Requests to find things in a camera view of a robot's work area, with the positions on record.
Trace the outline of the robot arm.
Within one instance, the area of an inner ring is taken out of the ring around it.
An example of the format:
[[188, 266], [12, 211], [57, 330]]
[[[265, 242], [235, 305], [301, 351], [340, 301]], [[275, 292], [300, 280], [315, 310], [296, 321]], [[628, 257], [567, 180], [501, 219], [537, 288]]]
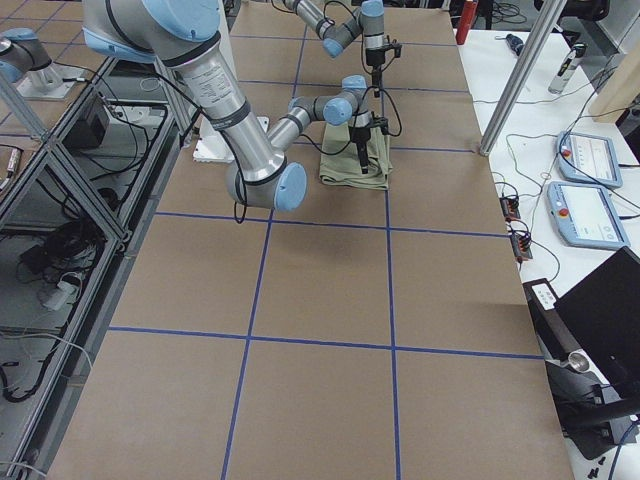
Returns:
[[306, 194], [304, 167], [285, 152], [315, 121], [348, 124], [360, 168], [368, 170], [367, 143], [374, 125], [363, 76], [342, 81], [335, 96], [300, 97], [289, 113], [264, 131], [220, 50], [221, 11], [215, 1], [86, 1], [83, 33], [88, 47], [138, 63], [160, 61], [177, 72], [235, 162], [227, 189], [249, 207], [291, 211]]
[[271, 1], [278, 11], [299, 17], [322, 41], [325, 52], [331, 58], [340, 56], [356, 40], [361, 41], [361, 63], [370, 76], [374, 96], [379, 98], [383, 90], [385, 70], [401, 57], [403, 45], [385, 33], [385, 7], [383, 1], [362, 1], [351, 10], [339, 1], [328, 1], [344, 7], [347, 17], [337, 23], [314, 1]]

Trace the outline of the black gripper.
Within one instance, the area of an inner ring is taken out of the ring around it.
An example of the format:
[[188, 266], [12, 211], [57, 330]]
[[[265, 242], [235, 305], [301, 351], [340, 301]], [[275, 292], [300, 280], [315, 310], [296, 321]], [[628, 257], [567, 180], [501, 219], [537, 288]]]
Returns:
[[368, 142], [372, 138], [372, 131], [379, 129], [382, 136], [382, 146], [378, 148], [378, 152], [387, 154], [386, 135], [389, 133], [389, 121], [384, 116], [368, 113], [356, 114], [354, 119], [349, 122], [350, 141], [356, 145], [357, 156], [361, 172], [367, 174], [369, 172], [369, 155], [367, 150]]
[[402, 44], [390, 38], [365, 38], [363, 46], [365, 70], [371, 77], [374, 96], [379, 98], [383, 72], [395, 59], [401, 57]]

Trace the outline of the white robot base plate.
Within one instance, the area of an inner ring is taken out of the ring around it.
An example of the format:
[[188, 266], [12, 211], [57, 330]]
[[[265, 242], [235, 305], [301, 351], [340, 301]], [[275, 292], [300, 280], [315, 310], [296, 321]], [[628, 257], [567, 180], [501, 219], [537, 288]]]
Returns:
[[199, 137], [193, 153], [193, 160], [199, 163], [230, 163], [233, 155], [220, 132], [215, 130], [211, 122], [202, 113]]

